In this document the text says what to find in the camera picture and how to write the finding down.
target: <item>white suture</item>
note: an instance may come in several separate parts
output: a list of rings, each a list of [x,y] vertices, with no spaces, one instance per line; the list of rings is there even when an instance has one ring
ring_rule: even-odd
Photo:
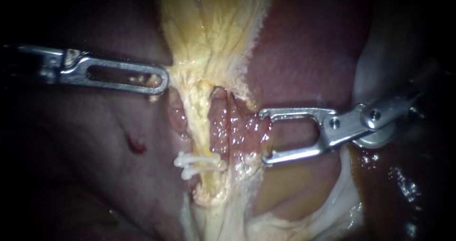
[[[189,180],[196,174],[222,172],[227,169],[227,164],[220,159],[220,155],[217,153],[214,153],[213,157],[207,157],[193,155],[183,151],[180,151],[177,158],[174,159],[174,166],[184,169],[180,174],[183,180]]]

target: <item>blood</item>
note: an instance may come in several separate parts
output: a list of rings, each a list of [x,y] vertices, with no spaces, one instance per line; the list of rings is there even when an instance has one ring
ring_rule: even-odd
[[[147,151],[146,144],[144,142],[144,137],[132,138],[128,133],[125,134],[125,139],[127,140],[128,147],[130,151],[135,154],[144,154]]]

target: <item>blood spot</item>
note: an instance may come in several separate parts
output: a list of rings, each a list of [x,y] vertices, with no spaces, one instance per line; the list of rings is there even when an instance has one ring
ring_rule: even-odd
[[[133,138],[130,134],[125,134],[128,147],[134,154],[144,154],[147,151],[147,147],[144,141],[144,137]]]

